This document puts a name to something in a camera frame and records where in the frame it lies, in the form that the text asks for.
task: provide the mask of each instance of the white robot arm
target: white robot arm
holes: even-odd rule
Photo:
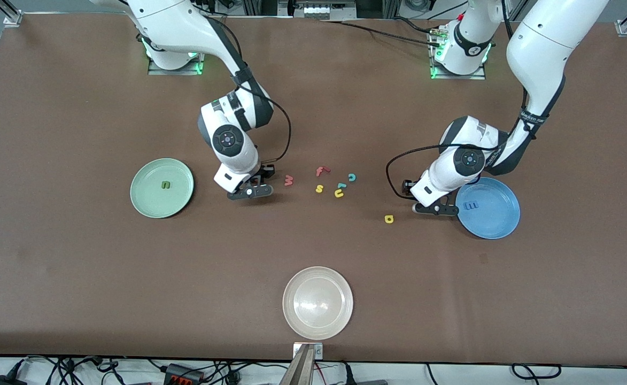
[[[272,194],[272,187],[261,184],[260,178],[268,178],[274,170],[261,165],[257,148],[246,132],[268,124],[273,106],[221,24],[201,15],[191,0],[91,1],[123,10],[161,68],[179,68],[189,61],[189,53],[198,52],[217,56],[225,63],[237,88],[204,105],[197,120],[204,141],[221,162],[214,180],[228,191],[230,199]],[[240,190],[255,176],[255,186]]]
[[[474,117],[454,120],[441,138],[440,144],[444,147],[440,149],[439,158],[411,187],[411,194],[419,202],[413,206],[414,212],[430,212],[429,206],[435,201],[464,186],[482,171],[503,175],[515,169],[562,92],[567,59],[595,24],[607,2],[539,0],[534,5],[513,34],[506,53],[514,75],[529,92],[528,106],[521,110],[510,134]],[[477,9],[474,3],[470,2],[471,9]],[[481,3],[489,7],[492,4],[490,0]],[[491,29],[488,22],[483,25],[486,31]]]

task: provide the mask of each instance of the brown tabletop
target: brown tabletop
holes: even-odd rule
[[[420,39],[398,21],[364,25]],[[627,365],[627,38],[597,25],[514,173],[522,216],[499,241],[395,197],[386,162],[470,114],[508,130],[521,86],[503,28],[486,81],[431,80],[418,44],[301,19],[230,19],[246,61],[293,121],[275,194],[231,202],[196,127],[233,87],[148,76],[129,20],[27,15],[0,41],[0,353],[291,358],[282,292],[339,271],[354,314],[328,360]],[[250,133],[262,158],[286,123]],[[435,151],[394,164],[417,178]],[[148,161],[186,163],[193,199],[169,219],[130,204]],[[330,175],[316,178],[321,165]],[[355,173],[345,196],[338,182]],[[284,175],[294,185],[284,187]],[[316,194],[315,186],[326,187]],[[394,224],[384,222],[393,214]]]

